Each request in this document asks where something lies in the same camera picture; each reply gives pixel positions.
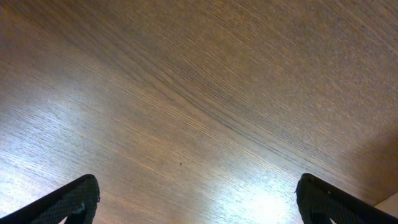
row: textured black surface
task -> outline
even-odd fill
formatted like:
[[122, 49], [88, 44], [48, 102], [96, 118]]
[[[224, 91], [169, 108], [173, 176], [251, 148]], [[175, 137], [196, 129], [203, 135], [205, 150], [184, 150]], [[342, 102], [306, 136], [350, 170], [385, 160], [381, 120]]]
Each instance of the textured black surface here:
[[297, 205], [304, 224], [398, 223], [398, 219], [311, 175], [297, 184]]
[[84, 175], [30, 205], [0, 219], [0, 223], [93, 222], [100, 189], [93, 175]]

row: black plastic part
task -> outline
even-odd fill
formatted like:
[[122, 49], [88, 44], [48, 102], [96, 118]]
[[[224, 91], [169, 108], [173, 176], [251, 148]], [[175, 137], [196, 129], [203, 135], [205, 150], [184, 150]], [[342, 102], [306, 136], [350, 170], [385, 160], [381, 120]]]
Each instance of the black plastic part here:
[[398, 219], [384, 213], [312, 174], [297, 184], [297, 205], [304, 224], [391, 223]]
[[92, 223], [100, 188], [94, 175], [86, 174], [58, 190], [0, 219], [3, 223]]

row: wooden surface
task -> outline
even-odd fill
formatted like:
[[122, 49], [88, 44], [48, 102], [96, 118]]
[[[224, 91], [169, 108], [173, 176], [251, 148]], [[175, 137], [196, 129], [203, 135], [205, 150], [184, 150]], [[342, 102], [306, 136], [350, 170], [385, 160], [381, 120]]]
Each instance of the wooden surface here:
[[0, 216], [86, 173], [95, 223], [301, 223], [304, 172], [398, 191], [397, 1], [0, 6]]

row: black object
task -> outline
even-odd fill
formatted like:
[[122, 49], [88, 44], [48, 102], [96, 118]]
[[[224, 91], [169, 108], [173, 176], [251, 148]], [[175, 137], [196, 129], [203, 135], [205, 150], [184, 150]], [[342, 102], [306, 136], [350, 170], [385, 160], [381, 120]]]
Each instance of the black object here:
[[384, 213], [312, 174], [297, 184], [297, 205], [304, 224], [388, 223], [398, 219]]
[[3, 223], [93, 223], [100, 188], [94, 175], [86, 174], [26, 207], [0, 219]]

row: wood grain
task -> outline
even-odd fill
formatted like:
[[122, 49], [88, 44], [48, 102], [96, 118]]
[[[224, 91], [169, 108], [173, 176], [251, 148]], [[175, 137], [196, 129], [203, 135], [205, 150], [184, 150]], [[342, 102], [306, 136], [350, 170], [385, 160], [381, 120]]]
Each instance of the wood grain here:
[[0, 216], [86, 173], [96, 223], [301, 223], [304, 172], [398, 191], [398, 2], [0, 6]]

